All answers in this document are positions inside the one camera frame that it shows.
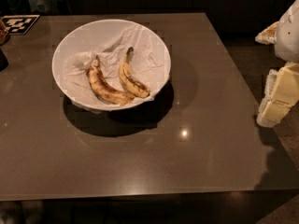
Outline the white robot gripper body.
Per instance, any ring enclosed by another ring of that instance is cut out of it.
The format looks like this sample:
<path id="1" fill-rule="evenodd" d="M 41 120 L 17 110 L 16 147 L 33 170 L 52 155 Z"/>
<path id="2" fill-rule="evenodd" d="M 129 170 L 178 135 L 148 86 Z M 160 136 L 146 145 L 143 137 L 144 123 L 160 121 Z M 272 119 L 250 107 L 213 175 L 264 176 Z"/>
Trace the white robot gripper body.
<path id="1" fill-rule="evenodd" d="M 275 54 L 286 62 L 299 62 L 299 0 L 293 2 L 278 22 Z"/>

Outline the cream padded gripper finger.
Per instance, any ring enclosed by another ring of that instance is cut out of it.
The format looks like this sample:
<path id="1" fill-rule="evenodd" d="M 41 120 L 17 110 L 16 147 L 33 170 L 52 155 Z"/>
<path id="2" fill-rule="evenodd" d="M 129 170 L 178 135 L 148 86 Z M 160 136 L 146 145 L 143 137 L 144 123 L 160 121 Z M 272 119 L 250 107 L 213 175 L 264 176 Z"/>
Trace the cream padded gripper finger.
<path id="1" fill-rule="evenodd" d="M 271 69 L 266 78 L 264 98 L 257 123 L 266 128 L 279 124 L 299 101 L 299 63 L 287 62 L 278 71 Z"/>
<path id="2" fill-rule="evenodd" d="M 264 45 L 273 44 L 275 41 L 275 34 L 277 28 L 278 22 L 276 21 L 264 30 L 262 30 L 260 33 L 258 33 L 255 37 L 255 41 Z"/>

